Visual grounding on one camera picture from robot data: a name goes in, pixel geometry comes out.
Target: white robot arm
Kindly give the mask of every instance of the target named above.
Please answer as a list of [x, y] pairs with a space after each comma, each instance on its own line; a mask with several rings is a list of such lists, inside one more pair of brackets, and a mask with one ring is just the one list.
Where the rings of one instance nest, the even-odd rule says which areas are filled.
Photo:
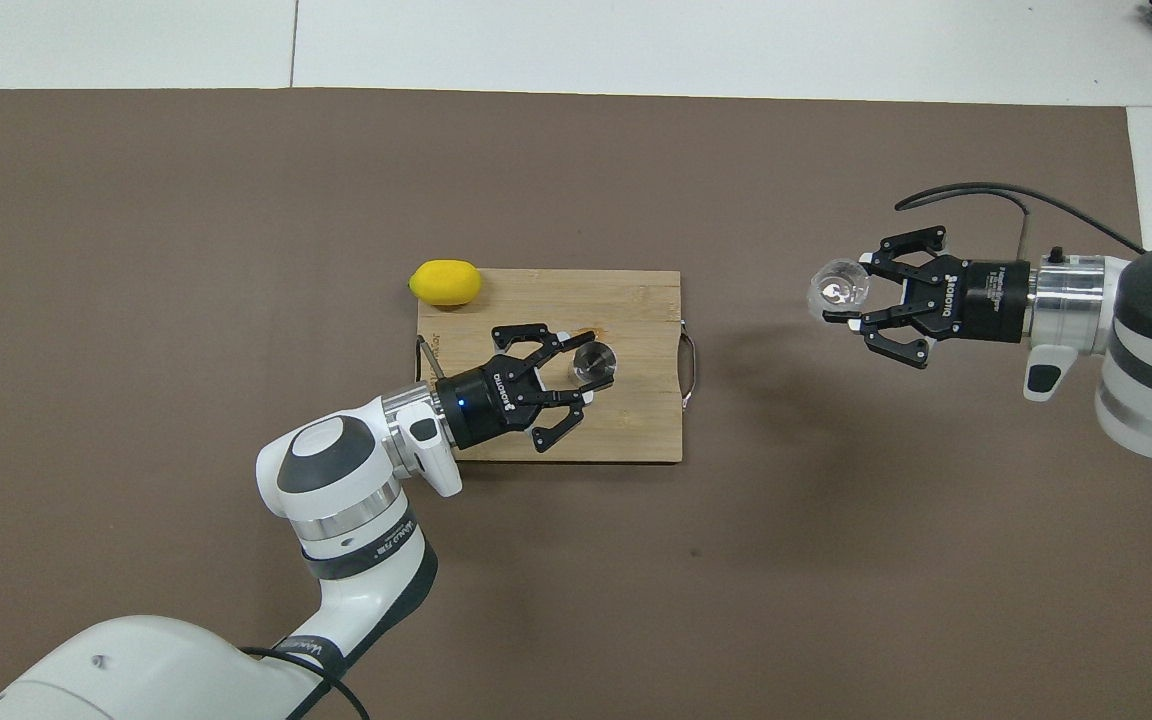
[[[493, 328], [497, 355], [465, 373], [417, 382], [275, 439], [256, 460], [265, 505], [288, 518], [320, 609], [274, 647], [230, 646], [183, 621], [132, 616], [92, 626], [0, 692], [0, 719], [198, 719], [303, 717], [333, 687], [366, 712], [340, 679], [385, 630], [425, 600], [438, 559], [401, 480], [420, 475], [440, 497], [461, 491], [452, 447], [530, 430], [544, 452], [581, 420], [611, 376], [547, 391], [539, 367], [594, 340], [545, 325]], [[525, 359], [515, 342], [539, 343]], [[566, 406], [552, 429], [544, 407]], [[257, 655], [256, 659], [248, 655]]]
[[[900, 202], [914, 209], [945, 197], [986, 192], [1023, 194], [1052, 200], [1140, 252], [1131, 262], [1102, 255], [1064, 255], [1060, 247], [1033, 268], [1028, 260], [964, 260], [947, 255], [945, 228], [932, 227], [882, 238], [858, 263], [835, 260], [820, 270], [809, 290], [827, 323], [846, 323], [870, 350], [923, 369], [932, 346], [948, 338], [1030, 346], [1023, 393], [1043, 402], [1082, 355], [1102, 355], [1096, 415], [1115, 442], [1152, 457], [1152, 251], [1144, 252], [1119, 233], [1102, 227], [1043, 194], [1000, 183], [961, 183], [932, 188]], [[931, 255], [920, 266], [897, 258]], [[861, 310], [869, 275], [902, 283], [900, 305]], [[897, 342], [887, 328], [914, 327], [923, 338]]]

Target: cutting board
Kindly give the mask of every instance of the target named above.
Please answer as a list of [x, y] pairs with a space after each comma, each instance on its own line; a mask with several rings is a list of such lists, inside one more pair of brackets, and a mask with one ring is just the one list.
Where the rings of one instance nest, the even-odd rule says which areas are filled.
[[[585, 419], [545, 454], [526, 433], [509, 433], [457, 450], [460, 460], [525, 462], [679, 462], [682, 402], [679, 389], [680, 274], [673, 270], [480, 270], [483, 290], [470, 304], [442, 309], [419, 302], [416, 332], [439, 365], [454, 376], [487, 361], [497, 325], [545, 323], [550, 332], [593, 331], [616, 353], [616, 382], [596, 393]], [[535, 343], [516, 343], [524, 357]], [[541, 367], [545, 387], [579, 386], [571, 353]], [[433, 370], [420, 357], [420, 377]], [[536, 420], [552, 427], [566, 409]]]

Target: black cable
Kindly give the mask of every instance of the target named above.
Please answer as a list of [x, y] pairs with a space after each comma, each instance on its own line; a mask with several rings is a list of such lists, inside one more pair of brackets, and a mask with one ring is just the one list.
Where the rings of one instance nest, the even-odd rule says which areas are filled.
[[910, 209], [922, 209], [923, 205], [931, 205], [932, 202], [948, 200], [950, 197], [960, 197], [963, 195], [993, 195], [995, 197], [1002, 197], [1002, 199], [1008, 200], [1016, 209], [1020, 209], [1020, 237], [1016, 240], [1016, 260], [1024, 260], [1025, 255], [1029, 255], [1029, 206], [1021, 202], [1018, 197], [1009, 192], [1001, 190], [948, 190], [941, 192], [940, 195], [929, 195], [918, 200], [901, 200], [896, 204], [896, 211], [910, 210]]
[[362, 702], [358, 700], [358, 696], [353, 694], [351, 689], [349, 689], [347, 684], [340, 682], [339, 679], [333, 679], [327, 670], [321, 669], [321, 667], [303, 659], [303, 657], [296, 657], [293, 655], [291, 652], [283, 652], [282, 650], [270, 650], [270, 647], [238, 647], [238, 650], [247, 652], [248, 655], [273, 657], [275, 660], [291, 662], [291, 665], [302, 667], [302, 669], [310, 670], [310, 673], [319, 676], [319, 679], [323, 679], [324, 682], [328, 683], [342, 694], [344, 698], [349, 700], [349, 705], [353, 705], [353, 707], [358, 712], [358, 717], [362, 717], [362, 720], [371, 720], [371, 715], [367, 715], [367, 708], [362, 706]]
[[1058, 200], [1055, 199], [1055, 197], [1052, 197], [1047, 194], [1039, 192], [1037, 190], [1030, 190], [1030, 188], [1021, 187], [1020, 184], [1007, 184], [1002, 182], [957, 182], [954, 184], [942, 184], [939, 187], [929, 188], [929, 190], [924, 190], [922, 192], [915, 192], [914, 195], [905, 197], [904, 200], [897, 202], [896, 210], [905, 209], [909, 202], [922, 200], [924, 199], [924, 197], [931, 195], [942, 195], [945, 192], [950, 192], [950, 191], [963, 191], [961, 192], [961, 195], [969, 195], [972, 191], [984, 192], [984, 191], [1000, 191], [1000, 190], [1007, 192], [1016, 192], [1018, 195], [1026, 195], [1029, 197], [1033, 197], [1034, 200], [1046, 202], [1046, 204], [1053, 206], [1053, 209], [1063, 210], [1066, 211], [1066, 213], [1069, 213], [1070, 215], [1074, 215], [1075, 218], [1083, 220], [1084, 223], [1092, 225], [1093, 228], [1097, 228], [1099, 232], [1105, 233], [1107, 234], [1107, 236], [1113, 237], [1116, 242], [1121, 243], [1121, 245], [1128, 247], [1128, 249], [1132, 250], [1135, 253], [1144, 255], [1144, 247], [1140, 247], [1139, 242], [1129, 240], [1129, 237], [1124, 236], [1123, 233], [1115, 232], [1114, 228], [1111, 228], [1108, 227], [1108, 225], [1100, 222], [1100, 220], [1097, 220], [1096, 218], [1092, 218], [1087, 213], [1084, 213], [1084, 211], [1075, 209], [1074, 205], [1068, 204], [1068, 202]]

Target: white floor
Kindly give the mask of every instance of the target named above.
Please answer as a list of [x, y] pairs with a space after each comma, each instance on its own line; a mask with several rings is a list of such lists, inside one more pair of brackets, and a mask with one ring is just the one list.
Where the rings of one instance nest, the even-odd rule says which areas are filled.
[[0, 0], [0, 88], [453, 88], [1121, 105], [1152, 247], [1143, 0]]

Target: lemon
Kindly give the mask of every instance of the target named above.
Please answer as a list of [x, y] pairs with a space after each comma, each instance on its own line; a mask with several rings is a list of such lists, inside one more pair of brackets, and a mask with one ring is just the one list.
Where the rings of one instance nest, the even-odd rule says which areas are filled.
[[483, 275], [465, 260], [429, 260], [408, 279], [412, 295], [430, 305], [464, 305], [483, 288]]

